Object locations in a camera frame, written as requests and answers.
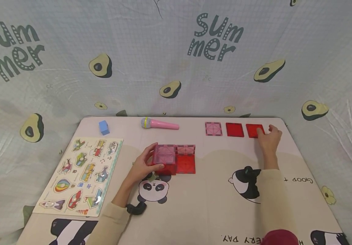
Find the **magnetic tile cube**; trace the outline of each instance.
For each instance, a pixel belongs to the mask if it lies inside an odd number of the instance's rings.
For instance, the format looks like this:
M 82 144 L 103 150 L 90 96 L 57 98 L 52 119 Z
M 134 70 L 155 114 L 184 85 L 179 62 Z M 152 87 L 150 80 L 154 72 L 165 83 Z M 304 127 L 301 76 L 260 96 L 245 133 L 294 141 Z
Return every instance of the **magnetic tile cube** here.
M 263 125 L 261 125 L 261 124 L 246 124 L 245 126 L 247 128 L 248 137 L 250 137 L 250 138 L 257 138 L 258 137 L 258 133 L 256 132 L 257 128 L 261 128 L 263 131 L 263 134 L 264 134 Z
M 176 155 L 195 155 L 195 145 L 176 145 Z
M 109 128 L 108 128 L 108 123 L 105 120 L 100 121 L 98 124 L 99 124 L 100 132 L 102 135 L 107 135 L 110 133 Z
M 195 170 L 195 155 L 178 155 L 177 169 L 178 174 L 194 174 Z
M 205 122 L 207 136 L 222 136 L 221 123 L 219 122 Z
M 226 123 L 226 132 L 230 137 L 244 137 L 242 124 Z
M 155 172 L 157 175 L 176 175 L 176 145 L 156 145 L 153 164 L 163 164 L 165 166 Z

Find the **fabric backdrop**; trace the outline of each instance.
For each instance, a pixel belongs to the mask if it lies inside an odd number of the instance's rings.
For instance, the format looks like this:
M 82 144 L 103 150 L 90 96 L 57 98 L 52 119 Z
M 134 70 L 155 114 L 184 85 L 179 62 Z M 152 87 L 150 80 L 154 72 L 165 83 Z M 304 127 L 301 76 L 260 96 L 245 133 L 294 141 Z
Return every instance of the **fabric backdrop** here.
M 352 244 L 352 1 L 0 0 L 0 244 L 105 115 L 284 119 Z

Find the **boat puzzle piece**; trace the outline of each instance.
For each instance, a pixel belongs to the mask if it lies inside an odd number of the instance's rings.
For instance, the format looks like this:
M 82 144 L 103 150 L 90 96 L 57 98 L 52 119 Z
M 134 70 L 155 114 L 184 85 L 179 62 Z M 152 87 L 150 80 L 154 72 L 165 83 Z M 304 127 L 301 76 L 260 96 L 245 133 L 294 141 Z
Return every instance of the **boat puzzle piece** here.
M 117 147 L 119 146 L 119 143 L 113 141 L 112 143 L 109 144 L 108 146 L 108 152 L 106 153 L 107 155 L 112 155 L 116 152 Z
M 98 188 L 95 196 L 85 196 L 85 200 L 83 202 L 86 202 L 89 208 L 93 209 L 97 207 L 98 204 L 101 202 L 102 194 L 103 191 L 101 190 L 101 188 Z

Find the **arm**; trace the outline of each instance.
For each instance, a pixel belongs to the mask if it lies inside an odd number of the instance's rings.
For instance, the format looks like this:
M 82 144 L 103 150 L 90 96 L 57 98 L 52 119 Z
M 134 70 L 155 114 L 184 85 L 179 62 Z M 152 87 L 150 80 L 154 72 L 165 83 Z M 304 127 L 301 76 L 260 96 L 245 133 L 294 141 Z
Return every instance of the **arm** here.
M 133 186 L 149 173 L 164 167 L 162 164 L 149 166 L 147 163 L 148 159 L 153 155 L 153 150 L 157 144 L 154 143 L 146 147 L 143 153 L 137 157 L 114 199 L 103 210 L 86 245 L 116 245 L 119 242 L 129 220 L 126 205 Z
M 289 238 L 292 243 L 298 244 L 296 226 L 292 208 L 288 199 L 284 178 L 279 171 L 277 147 L 282 132 L 273 125 L 269 126 L 269 134 L 258 129 L 258 142 L 263 152 L 264 167 L 258 178 L 261 196 L 261 219 L 265 238 L 278 235 L 280 239 Z

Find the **hand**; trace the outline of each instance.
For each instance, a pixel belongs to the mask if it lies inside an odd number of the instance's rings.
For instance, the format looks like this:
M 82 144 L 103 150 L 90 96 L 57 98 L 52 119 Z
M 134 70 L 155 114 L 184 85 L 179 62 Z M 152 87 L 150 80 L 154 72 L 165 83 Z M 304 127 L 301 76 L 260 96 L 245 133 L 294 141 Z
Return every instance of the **hand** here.
M 132 165 L 131 170 L 129 171 L 126 181 L 129 181 L 131 184 L 138 182 L 144 179 L 149 173 L 158 171 L 165 166 L 163 164 L 151 165 L 147 161 L 154 154 L 154 148 L 158 143 L 155 142 L 148 147 L 136 158 L 134 165 Z
M 282 131 L 271 124 L 269 125 L 269 131 L 269 134 L 264 134 L 263 131 L 258 128 L 256 130 L 258 133 L 258 142 L 263 154 L 276 154 Z

